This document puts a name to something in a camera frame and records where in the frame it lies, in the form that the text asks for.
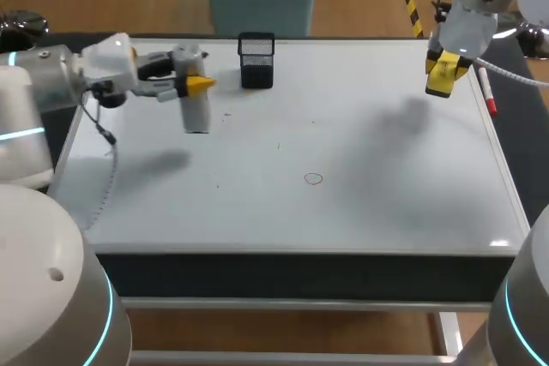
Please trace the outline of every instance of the whiteboard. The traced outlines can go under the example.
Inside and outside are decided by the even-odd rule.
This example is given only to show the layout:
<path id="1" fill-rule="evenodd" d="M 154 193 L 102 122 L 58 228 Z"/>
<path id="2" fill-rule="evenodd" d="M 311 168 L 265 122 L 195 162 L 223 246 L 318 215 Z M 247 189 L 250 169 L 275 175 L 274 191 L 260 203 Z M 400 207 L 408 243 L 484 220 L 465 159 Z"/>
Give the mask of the whiteboard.
<path id="1" fill-rule="evenodd" d="M 211 130 L 176 101 L 83 117 L 51 195 L 100 253 L 514 255 L 528 234 L 471 70 L 425 94 L 426 41 L 277 41 L 274 87 L 239 86 L 236 40 L 198 40 Z M 136 41 L 140 54 L 184 39 Z M 94 101 L 88 102 L 94 112 Z"/>

